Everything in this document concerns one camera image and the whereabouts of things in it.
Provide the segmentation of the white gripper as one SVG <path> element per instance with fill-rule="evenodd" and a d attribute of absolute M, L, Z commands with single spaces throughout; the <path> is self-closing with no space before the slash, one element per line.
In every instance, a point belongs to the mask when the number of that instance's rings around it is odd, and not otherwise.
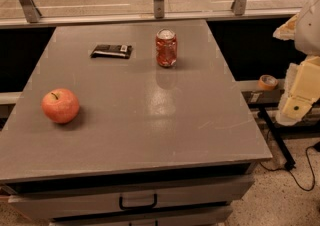
<path fill-rule="evenodd" d="M 299 15 L 292 16 L 274 31 L 273 37 L 284 41 L 295 37 L 297 50 L 315 55 L 307 56 L 299 65 L 291 63 L 286 72 L 276 121 L 292 126 L 320 99 L 320 0 L 309 0 Z"/>

